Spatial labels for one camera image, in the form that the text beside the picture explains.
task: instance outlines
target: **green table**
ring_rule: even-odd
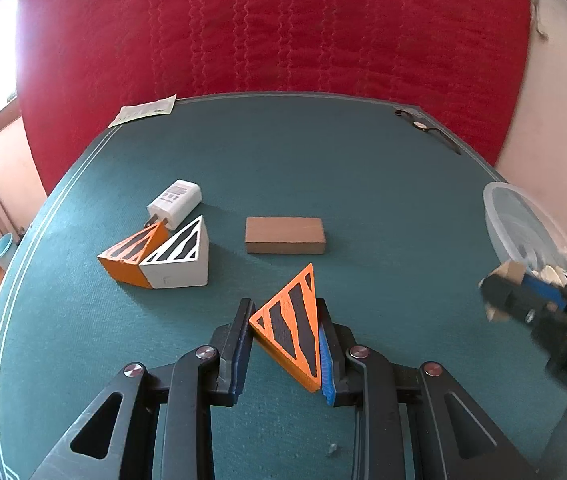
[[[123,364],[173,362],[229,322],[240,298],[267,300],[308,262],[335,322],[391,361],[442,362],[538,460],[567,393],[523,327],[485,319],[477,282],[499,262],[482,191],[496,174],[394,111],[327,94],[229,94],[98,137],[1,289],[1,478],[28,478]],[[96,254],[139,230],[147,203],[177,178],[203,191],[189,219],[206,220],[209,285],[113,282]],[[246,216],[321,217],[326,253],[246,254]],[[349,478],[352,409],[327,407],[259,346],[238,405],[212,416],[220,479]]]

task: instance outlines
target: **orange triangular block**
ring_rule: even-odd
[[[310,392],[321,387],[319,323],[312,264],[250,317],[264,349]]]
[[[164,224],[157,222],[106,249],[97,258],[113,280],[152,288],[139,263],[169,237]]]

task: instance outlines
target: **white charger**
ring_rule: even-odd
[[[194,182],[176,180],[172,186],[148,204],[150,220],[147,225],[162,221],[168,229],[177,229],[201,200],[202,190],[199,186]]]

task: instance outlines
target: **red quilted fabric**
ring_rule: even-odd
[[[529,0],[19,0],[17,89],[47,192],[122,105],[235,91],[417,104],[494,163]]]

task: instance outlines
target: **blue bucket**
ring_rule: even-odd
[[[7,270],[12,257],[17,251],[17,244],[14,243],[11,233],[3,235],[0,238],[0,267]]]

